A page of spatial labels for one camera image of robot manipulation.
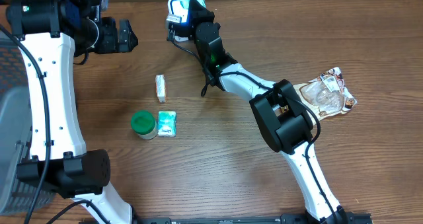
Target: green lid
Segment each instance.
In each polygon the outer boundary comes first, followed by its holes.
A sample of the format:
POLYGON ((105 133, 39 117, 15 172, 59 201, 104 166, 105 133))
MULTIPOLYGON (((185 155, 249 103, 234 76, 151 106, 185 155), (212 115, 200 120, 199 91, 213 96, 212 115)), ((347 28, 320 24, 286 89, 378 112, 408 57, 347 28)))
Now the green lid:
POLYGON ((156 126, 156 120, 154 116, 148 111, 139 111, 132 116, 131 127, 132 129, 140 134, 146 135, 154 130, 156 126))

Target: snack wrapper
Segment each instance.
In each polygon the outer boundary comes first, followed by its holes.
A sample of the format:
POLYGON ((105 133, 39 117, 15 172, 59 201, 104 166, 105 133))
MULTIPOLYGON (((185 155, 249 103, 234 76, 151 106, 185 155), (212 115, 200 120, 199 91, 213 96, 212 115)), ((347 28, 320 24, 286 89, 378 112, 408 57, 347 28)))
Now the snack wrapper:
POLYGON ((319 120, 345 114, 357 104, 357 100, 345 87, 339 67, 329 69, 308 83, 293 87, 301 101, 316 114, 319 120))

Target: gray plastic basket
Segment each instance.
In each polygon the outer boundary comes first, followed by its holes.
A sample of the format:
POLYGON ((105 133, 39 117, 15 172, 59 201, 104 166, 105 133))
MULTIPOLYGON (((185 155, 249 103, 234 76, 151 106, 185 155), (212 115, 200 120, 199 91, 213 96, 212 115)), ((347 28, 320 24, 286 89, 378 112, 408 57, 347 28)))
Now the gray plastic basket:
MULTIPOLYGON (((29 160, 31 109, 19 49, 0 34, 0 215, 27 211, 35 187, 16 179, 16 166, 29 160)), ((41 191, 36 208, 55 194, 41 191)))

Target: small white packet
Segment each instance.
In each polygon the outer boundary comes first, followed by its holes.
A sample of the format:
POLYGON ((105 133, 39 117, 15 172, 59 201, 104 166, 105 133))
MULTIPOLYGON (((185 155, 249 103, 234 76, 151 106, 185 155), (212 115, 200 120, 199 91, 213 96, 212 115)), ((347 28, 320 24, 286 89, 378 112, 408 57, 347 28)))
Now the small white packet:
POLYGON ((156 93, 159 102, 166 102, 166 81, 164 75, 156 75, 156 93))

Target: small container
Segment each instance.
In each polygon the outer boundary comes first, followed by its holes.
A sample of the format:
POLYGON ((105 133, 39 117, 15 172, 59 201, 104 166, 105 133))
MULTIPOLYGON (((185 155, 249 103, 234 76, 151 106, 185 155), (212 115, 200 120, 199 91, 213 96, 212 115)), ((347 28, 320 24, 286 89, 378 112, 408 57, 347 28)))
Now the small container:
POLYGON ((142 139, 153 139, 157 135, 157 122, 148 111, 139 111, 132 116, 132 129, 142 139))

